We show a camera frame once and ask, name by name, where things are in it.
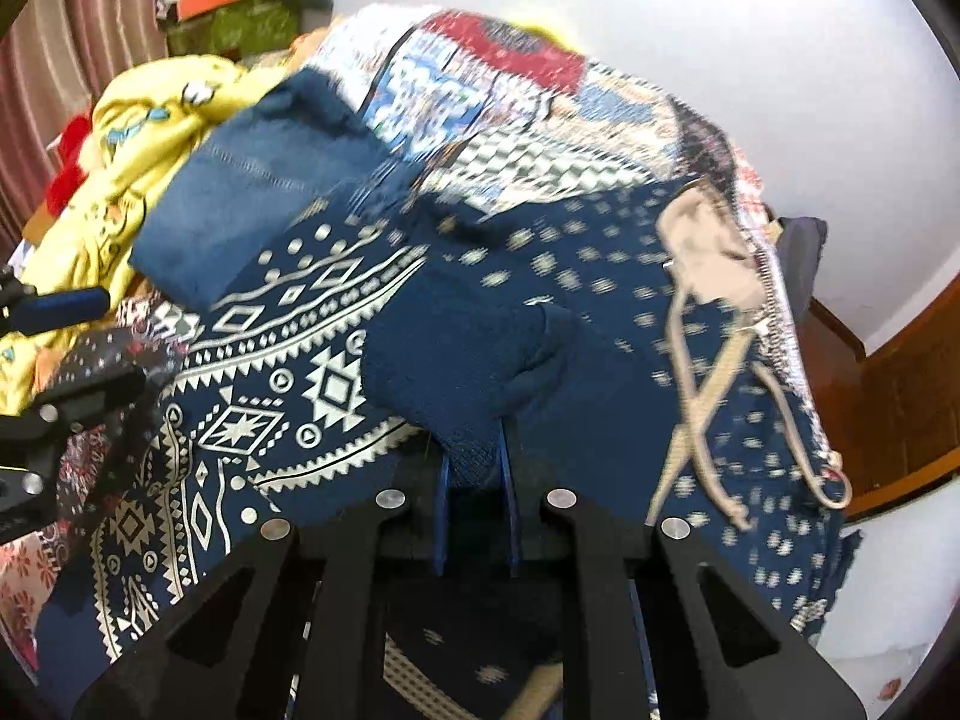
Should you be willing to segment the navy patterned hooded jacket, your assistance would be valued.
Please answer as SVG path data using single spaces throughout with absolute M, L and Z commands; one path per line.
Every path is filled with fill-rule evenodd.
M 428 450 L 493 486 L 506 422 L 614 514 L 685 518 L 818 634 L 848 491 L 791 333 L 773 250 L 703 177 L 308 211 L 200 317 L 130 488 L 44 605 L 39 691 L 70 710 L 274 515 L 325 522 Z

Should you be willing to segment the blue denim jeans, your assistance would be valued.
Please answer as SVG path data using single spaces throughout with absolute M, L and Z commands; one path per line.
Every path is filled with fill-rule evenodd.
M 420 171 L 363 124 L 330 76 L 301 70 L 190 154 L 146 216 L 130 265 L 168 298 L 206 309 L 311 203 L 336 223 L 374 223 Z

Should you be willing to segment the yellow cartoon blanket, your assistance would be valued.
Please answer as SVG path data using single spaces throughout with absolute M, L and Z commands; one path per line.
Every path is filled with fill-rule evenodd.
M 29 255 L 21 281 L 39 294 L 99 286 L 119 304 L 137 276 L 133 243 L 172 177 L 213 128 L 285 76 L 283 67 L 244 68 L 215 55 L 116 76 L 93 110 L 93 172 Z

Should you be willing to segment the dark grey pillow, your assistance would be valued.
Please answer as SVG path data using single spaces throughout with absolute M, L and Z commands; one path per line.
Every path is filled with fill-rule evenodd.
M 815 278 L 828 239 L 828 223 L 815 216 L 781 216 L 778 224 L 781 232 L 775 247 L 782 279 L 794 322 L 802 323 L 814 299 Z

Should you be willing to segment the striped pink curtain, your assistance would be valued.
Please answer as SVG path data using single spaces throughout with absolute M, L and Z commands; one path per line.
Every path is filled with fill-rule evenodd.
M 162 59 L 155 0 L 28 0 L 2 39 L 2 254 L 59 163 L 49 145 L 114 76 Z

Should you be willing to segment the colourful patchwork bedspread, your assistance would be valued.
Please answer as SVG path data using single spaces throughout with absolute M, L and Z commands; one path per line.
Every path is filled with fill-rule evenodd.
M 391 153 L 420 164 L 402 203 L 432 188 L 503 211 L 697 176 L 726 195 L 743 229 L 771 249 L 745 211 L 758 177 L 726 133 L 661 88 L 519 26 L 468 11 L 373 5 L 335 23 L 281 82 L 308 68 L 332 78 Z M 156 288 L 137 271 L 112 306 L 119 316 L 130 312 L 137 281 Z M 82 440 L 82 458 L 67 472 L 70 483 L 89 489 L 104 476 L 107 459 L 117 457 L 124 481 L 94 502 L 93 532 L 76 546 L 34 535 L 2 553 L 3 622 L 36 676 L 44 605 L 130 488 L 156 433 L 161 395 L 212 307 L 190 309 L 158 293 L 146 338 L 166 372 L 149 402 L 145 433 L 130 444 Z

